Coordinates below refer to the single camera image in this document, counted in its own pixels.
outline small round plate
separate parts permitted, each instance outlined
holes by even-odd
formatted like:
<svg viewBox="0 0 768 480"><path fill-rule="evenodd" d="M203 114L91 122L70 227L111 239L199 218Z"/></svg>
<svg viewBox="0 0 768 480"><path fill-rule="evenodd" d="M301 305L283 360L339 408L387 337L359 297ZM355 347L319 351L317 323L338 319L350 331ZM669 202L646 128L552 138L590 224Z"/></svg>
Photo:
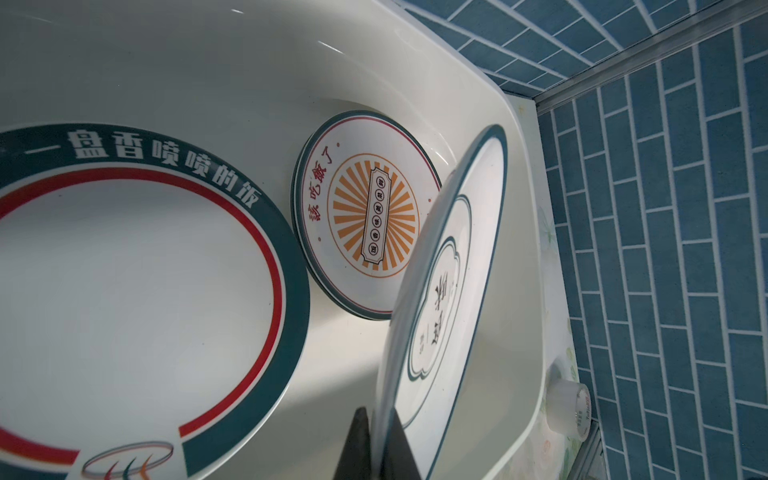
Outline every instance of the small round plate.
<svg viewBox="0 0 768 480"><path fill-rule="evenodd" d="M290 226L175 138L0 134L0 477L202 478L262 425L309 322Z"/></svg>
<svg viewBox="0 0 768 480"><path fill-rule="evenodd" d="M304 146L292 189L294 230L317 283L343 309L389 319L440 190L419 142L381 114L336 115Z"/></svg>
<svg viewBox="0 0 768 480"><path fill-rule="evenodd" d="M507 145L487 128L448 178L413 250L376 386L371 457L381 469L394 418L431 475L472 349L502 215Z"/></svg>

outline sunburst pattern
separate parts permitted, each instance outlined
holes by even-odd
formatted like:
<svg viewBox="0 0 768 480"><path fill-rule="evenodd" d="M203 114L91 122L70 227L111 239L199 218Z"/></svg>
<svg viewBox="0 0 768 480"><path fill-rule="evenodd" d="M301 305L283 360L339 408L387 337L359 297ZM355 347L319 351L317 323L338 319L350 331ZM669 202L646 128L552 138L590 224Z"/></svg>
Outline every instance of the sunburst pattern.
<svg viewBox="0 0 768 480"><path fill-rule="evenodd" d="M408 263L419 235L419 214L408 182L388 161L364 154L342 165L331 184L329 223L333 239L342 255L359 271L370 276L391 276ZM380 263L362 257L362 235L366 222L371 171L380 168L392 180L389 221L386 228L384 258Z"/></svg>

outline large round plate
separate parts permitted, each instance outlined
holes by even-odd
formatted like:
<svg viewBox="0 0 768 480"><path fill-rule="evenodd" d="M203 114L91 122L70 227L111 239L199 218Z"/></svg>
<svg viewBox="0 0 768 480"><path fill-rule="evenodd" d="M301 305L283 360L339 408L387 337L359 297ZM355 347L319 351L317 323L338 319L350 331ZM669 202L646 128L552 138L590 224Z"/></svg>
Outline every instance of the large round plate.
<svg viewBox="0 0 768 480"><path fill-rule="evenodd" d="M0 478L201 478L288 385L309 284L282 214L131 127L0 134Z"/></svg>
<svg viewBox="0 0 768 480"><path fill-rule="evenodd" d="M416 243L379 368L375 471L397 411L419 474L425 480L432 474L475 338L506 174L506 136L496 125L448 178Z"/></svg>
<svg viewBox="0 0 768 480"><path fill-rule="evenodd" d="M292 188L294 230L317 282L345 310L388 319L440 190L424 149L394 120L349 111L307 141Z"/></svg>

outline white basin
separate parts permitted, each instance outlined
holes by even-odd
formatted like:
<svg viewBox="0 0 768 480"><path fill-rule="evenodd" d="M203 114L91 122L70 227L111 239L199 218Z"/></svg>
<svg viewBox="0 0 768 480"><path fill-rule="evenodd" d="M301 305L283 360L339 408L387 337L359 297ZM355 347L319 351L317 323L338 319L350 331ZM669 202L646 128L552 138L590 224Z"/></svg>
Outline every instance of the white basin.
<svg viewBox="0 0 768 480"><path fill-rule="evenodd" d="M395 119L443 179L500 124L510 158L497 252L432 477L492 475L521 444L544 383L528 154L501 91L445 42L376 0L6 0L0 45L0 131L91 122L161 132L240 168L286 218L297 156L334 114ZM354 409L372 408L388 323L342 311L311 279L310 289L291 385L210 478L330 478Z"/></svg>

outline blue tiled wall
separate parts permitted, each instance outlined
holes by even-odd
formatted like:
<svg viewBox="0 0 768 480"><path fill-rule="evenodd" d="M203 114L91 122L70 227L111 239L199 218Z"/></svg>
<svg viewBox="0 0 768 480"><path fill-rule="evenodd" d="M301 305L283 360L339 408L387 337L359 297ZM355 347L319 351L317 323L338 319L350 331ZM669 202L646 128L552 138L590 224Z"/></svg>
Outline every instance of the blue tiled wall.
<svg viewBox="0 0 768 480"><path fill-rule="evenodd" d="M768 14L539 127L611 478L768 476Z"/></svg>
<svg viewBox="0 0 768 480"><path fill-rule="evenodd" d="M717 0L395 1L502 90L532 98Z"/></svg>

